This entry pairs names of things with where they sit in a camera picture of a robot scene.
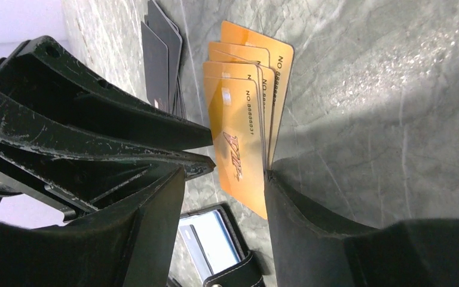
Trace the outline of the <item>black card sleeve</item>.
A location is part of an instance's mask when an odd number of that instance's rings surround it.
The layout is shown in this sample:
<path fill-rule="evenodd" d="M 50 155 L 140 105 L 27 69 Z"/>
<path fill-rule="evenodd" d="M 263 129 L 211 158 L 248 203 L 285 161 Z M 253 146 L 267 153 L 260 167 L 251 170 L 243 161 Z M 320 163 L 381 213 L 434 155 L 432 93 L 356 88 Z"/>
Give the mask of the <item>black card sleeve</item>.
<path fill-rule="evenodd" d="M 184 118 L 179 76 L 182 36 L 157 1 L 148 1 L 147 8 L 140 23 L 147 100 L 161 111 Z"/>

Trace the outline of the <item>black credit card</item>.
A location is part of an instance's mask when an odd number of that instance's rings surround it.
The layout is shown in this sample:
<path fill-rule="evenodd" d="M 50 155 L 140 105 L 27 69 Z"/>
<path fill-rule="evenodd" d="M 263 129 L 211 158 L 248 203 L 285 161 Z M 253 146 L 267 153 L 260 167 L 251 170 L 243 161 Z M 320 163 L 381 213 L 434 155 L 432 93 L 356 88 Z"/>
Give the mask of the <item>black credit card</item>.
<path fill-rule="evenodd" d="M 213 271 L 201 245 L 200 238 L 194 226 L 191 224 L 180 225 L 179 231 L 186 244 L 195 268 L 200 275 L 201 281 L 204 282 L 207 278 L 213 275 Z"/>

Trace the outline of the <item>black leather card holder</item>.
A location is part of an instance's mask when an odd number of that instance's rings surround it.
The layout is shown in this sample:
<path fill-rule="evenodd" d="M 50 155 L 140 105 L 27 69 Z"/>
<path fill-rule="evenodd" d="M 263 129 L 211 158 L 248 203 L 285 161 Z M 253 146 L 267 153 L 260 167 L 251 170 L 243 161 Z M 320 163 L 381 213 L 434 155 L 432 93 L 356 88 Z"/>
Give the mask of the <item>black leather card holder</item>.
<path fill-rule="evenodd" d="M 265 286 L 264 275 L 227 203 L 181 214 L 180 225 L 193 225 L 213 275 L 201 286 Z"/>

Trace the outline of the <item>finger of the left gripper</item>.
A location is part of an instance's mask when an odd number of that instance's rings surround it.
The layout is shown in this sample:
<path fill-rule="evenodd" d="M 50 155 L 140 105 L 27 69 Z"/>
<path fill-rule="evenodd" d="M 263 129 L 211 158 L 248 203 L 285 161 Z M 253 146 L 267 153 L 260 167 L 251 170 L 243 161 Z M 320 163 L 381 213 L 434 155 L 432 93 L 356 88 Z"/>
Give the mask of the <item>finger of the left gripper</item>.
<path fill-rule="evenodd" d="M 206 156 L 109 138 L 57 123 L 0 92 L 0 197 L 31 196 L 70 221 L 180 170 L 210 173 Z"/>
<path fill-rule="evenodd" d="M 0 92 L 57 123 L 114 139 L 174 151 L 213 143 L 207 127 L 116 87 L 50 36 L 0 58 Z"/>

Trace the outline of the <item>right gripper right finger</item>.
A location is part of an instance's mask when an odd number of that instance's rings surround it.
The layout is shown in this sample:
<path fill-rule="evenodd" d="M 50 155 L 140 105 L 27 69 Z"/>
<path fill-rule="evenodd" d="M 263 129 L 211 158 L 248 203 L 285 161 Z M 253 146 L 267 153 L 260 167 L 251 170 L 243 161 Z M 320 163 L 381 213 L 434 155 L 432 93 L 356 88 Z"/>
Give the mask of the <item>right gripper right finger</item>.
<path fill-rule="evenodd" d="M 273 171 L 264 194 L 278 286 L 459 286 L 459 219 L 372 228 Z"/>

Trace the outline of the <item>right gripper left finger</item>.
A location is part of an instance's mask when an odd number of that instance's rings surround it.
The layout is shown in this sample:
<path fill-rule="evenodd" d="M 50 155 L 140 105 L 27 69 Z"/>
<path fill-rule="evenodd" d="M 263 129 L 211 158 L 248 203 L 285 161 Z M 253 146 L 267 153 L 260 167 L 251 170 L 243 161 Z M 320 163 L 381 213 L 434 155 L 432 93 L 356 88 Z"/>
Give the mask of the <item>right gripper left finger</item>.
<path fill-rule="evenodd" d="M 0 222 L 0 286 L 166 286 L 184 188 L 180 168 L 63 227 Z"/>

